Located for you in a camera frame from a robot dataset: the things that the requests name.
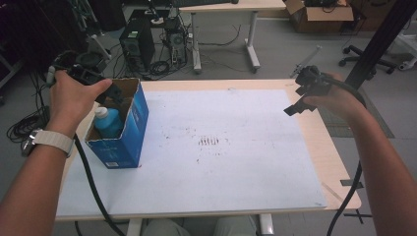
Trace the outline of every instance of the cardboard box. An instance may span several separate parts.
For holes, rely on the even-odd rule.
[[[385,18],[367,18],[358,9],[352,6],[353,22],[343,24],[345,30],[351,31],[376,31],[383,23]]]
[[[297,32],[339,32],[343,22],[353,21],[352,9],[339,7],[306,7],[301,0],[284,2],[290,22]]]
[[[350,5],[358,9],[367,19],[384,19],[395,0],[352,0]]]
[[[86,143],[109,169],[136,168],[141,156],[149,116],[147,102],[139,79],[113,80],[125,97],[121,105],[106,100],[105,107],[116,108],[124,121],[124,129],[117,139],[103,140],[91,122]]]

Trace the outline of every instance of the black clamp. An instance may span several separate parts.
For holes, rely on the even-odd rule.
[[[302,97],[294,105],[284,109],[284,112],[287,115],[292,116],[295,113],[301,114],[306,109],[314,111],[316,106],[304,103],[303,98],[311,95],[327,95],[331,84],[326,82],[326,79],[330,78],[330,75],[321,73],[316,66],[307,66],[303,68],[297,76],[297,79],[295,79],[295,83],[300,85],[295,91]]]

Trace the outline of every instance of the wristwatch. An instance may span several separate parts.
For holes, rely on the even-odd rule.
[[[29,139],[24,144],[23,155],[30,155],[36,145],[48,145],[60,148],[69,157],[73,149],[74,140],[57,132],[35,129],[31,132]]]

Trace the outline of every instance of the handheld controller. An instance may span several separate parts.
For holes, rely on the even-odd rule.
[[[316,106],[304,103],[303,98],[309,95],[327,95],[331,87],[331,84],[326,82],[327,79],[332,79],[332,76],[321,73],[316,66],[304,67],[295,79],[295,83],[301,86],[295,91],[302,97],[294,105],[284,109],[284,112],[292,116],[295,113],[301,114],[306,109],[314,111]]]
[[[86,54],[77,55],[73,51],[66,51],[60,54],[48,69],[46,84],[49,87],[52,87],[55,84],[55,71],[57,70],[67,70],[67,74],[70,77],[85,86],[94,85],[95,83],[104,80],[105,78],[96,72],[94,68],[83,63],[84,60],[80,60],[80,57],[85,55]],[[112,84],[104,93],[99,95],[95,101],[103,104],[107,96],[112,98],[116,104],[121,104],[124,100],[122,90],[114,84]]]

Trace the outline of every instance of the gray pants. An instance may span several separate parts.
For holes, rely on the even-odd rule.
[[[222,217],[217,221],[213,236],[256,236],[251,216]],[[187,230],[170,219],[154,219],[143,236],[191,236]]]

